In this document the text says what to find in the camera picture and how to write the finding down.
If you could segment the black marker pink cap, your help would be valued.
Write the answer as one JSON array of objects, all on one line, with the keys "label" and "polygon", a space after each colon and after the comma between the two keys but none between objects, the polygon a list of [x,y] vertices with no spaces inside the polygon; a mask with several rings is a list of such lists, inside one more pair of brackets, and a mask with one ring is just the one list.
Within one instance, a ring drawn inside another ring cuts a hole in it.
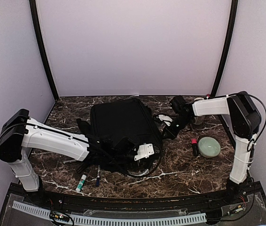
[{"label": "black marker pink cap", "polygon": [[192,144],[193,155],[194,156],[199,156],[200,152],[199,152],[199,147],[198,147],[197,139],[192,138],[191,139],[191,144]]}]

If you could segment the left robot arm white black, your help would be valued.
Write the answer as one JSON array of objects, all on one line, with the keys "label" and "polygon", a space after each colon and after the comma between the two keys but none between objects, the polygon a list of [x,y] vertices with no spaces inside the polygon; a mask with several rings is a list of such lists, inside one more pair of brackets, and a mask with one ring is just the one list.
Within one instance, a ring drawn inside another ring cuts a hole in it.
[{"label": "left robot arm white black", "polygon": [[32,168],[26,148],[57,153],[125,175],[129,174],[130,166],[149,157],[147,144],[134,144],[125,137],[113,146],[110,140],[100,139],[90,132],[75,134],[47,126],[31,118],[28,110],[20,109],[2,126],[0,160],[11,167],[38,205],[48,202],[48,194],[41,189],[41,179]]}]

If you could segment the white green glue stick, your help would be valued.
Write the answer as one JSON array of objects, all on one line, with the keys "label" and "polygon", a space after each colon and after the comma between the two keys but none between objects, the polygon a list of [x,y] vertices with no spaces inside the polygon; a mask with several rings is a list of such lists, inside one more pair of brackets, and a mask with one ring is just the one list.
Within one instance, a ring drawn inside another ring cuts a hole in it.
[{"label": "white green glue stick", "polygon": [[86,180],[87,176],[86,175],[82,175],[81,178],[80,178],[80,181],[75,189],[76,192],[80,192],[82,190],[82,187],[85,183],[85,180]]}]

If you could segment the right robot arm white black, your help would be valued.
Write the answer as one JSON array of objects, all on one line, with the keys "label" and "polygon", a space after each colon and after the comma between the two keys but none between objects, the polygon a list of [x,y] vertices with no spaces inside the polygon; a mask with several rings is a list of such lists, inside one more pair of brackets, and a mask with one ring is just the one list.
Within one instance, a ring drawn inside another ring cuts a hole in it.
[{"label": "right robot arm white black", "polygon": [[262,117],[253,102],[254,96],[246,91],[219,97],[206,97],[186,102],[182,96],[174,97],[170,105],[176,118],[162,131],[163,138],[175,139],[194,117],[206,115],[229,115],[235,135],[236,145],[233,168],[229,180],[241,184],[247,178],[252,164],[253,146],[262,130],[259,128]]}]

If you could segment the black student backpack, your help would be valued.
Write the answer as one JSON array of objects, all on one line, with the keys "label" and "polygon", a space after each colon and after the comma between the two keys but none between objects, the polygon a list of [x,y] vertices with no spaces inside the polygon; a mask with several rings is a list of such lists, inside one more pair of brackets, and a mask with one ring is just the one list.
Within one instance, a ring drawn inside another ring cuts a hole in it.
[{"label": "black student backpack", "polygon": [[145,169],[149,169],[149,176],[155,172],[161,163],[162,136],[152,117],[152,111],[137,98],[118,100],[110,103],[94,105],[90,110],[90,122],[80,118],[76,120],[81,134],[89,142],[94,143],[90,153],[83,161],[91,165],[95,162],[96,150],[115,152],[114,147],[124,137],[129,137],[138,144],[153,144],[155,154],[147,159],[141,159],[143,167],[137,171],[119,172],[133,178]]}]

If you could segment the white pen blue cap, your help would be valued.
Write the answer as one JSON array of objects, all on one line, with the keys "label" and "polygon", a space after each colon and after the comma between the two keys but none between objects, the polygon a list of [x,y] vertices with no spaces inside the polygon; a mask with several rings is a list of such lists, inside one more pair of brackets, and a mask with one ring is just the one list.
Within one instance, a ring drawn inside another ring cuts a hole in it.
[{"label": "white pen blue cap", "polygon": [[96,187],[99,187],[99,185],[100,185],[100,175],[101,175],[101,167],[100,167],[100,165],[98,165],[96,185],[95,185]]}]

